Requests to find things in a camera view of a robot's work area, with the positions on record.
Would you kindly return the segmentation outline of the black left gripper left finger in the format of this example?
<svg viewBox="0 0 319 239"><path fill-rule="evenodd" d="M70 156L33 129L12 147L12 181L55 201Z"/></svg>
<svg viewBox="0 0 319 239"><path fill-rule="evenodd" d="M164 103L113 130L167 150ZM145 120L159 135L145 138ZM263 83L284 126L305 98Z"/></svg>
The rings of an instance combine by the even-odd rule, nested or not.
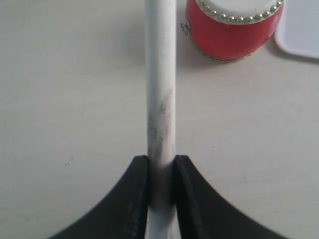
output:
<svg viewBox="0 0 319 239"><path fill-rule="evenodd" d="M135 156L112 190L55 239L143 239L149 204L149 160Z"/></svg>

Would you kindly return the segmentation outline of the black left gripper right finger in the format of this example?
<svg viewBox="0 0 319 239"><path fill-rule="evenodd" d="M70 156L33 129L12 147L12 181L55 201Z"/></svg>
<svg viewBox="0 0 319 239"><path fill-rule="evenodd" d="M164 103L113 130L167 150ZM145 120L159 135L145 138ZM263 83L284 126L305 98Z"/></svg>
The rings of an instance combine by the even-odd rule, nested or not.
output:
<svg viewBox="0 0 319 239"><path fill-rule="evenodd" d="M186 155L173 161L173 198L183 239L278 238L223 199Z"/></svg>

